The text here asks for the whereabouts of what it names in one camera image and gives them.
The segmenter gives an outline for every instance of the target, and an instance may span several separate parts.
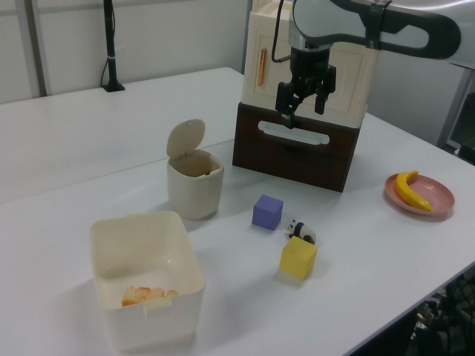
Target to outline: wall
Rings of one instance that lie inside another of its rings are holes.
[[[250,3],[114,0],[119,81],[242,72]],[[48,94],[99,87],[107,58],[102,0],[37,0],[36,17]]]
[[[0,104],[39,96],[23,1],[0,1]]]
[[[462,104],[464,74],[447,62],[381,52],[368,112],[437,145],[455,119],[452,106]]]

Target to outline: brown wooden box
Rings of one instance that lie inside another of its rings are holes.
[[[283,124],[277,111],[239,104],[233,165],[343,191],[359,128],[346,128],[296,116],[296,127],[330,137],[327,145],[310,145],[268,135],[258,128],[260,121]]]

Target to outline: flip lid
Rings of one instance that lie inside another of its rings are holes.
[[[176,159],[192,153],[203,140],[205,129],[202,119],[192,119],[177,125],[168,136],[168,156]]]

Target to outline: black pole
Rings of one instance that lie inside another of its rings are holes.
[[[109,66],[109,83],[103,88],[107,92],[125,90],[124,86],[117,81],[116,51],[114,48],[114,16],[112,0],[104,0],[105,40],[107,42],[107,57]]]

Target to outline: plastic bin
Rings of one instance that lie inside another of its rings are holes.
[[[201,119],[182,122],[168,137],[168,200],[181,217],[198,220],[210,217],[220,203],[224,167],[209,152],[196,148],[203,140]]]
[[[91,252],[97,297],[115,349],[147,349],[197,328],[205,280],[178,214],[162,211],[96,222]],[[129,286],[180,294],[122,307]]]

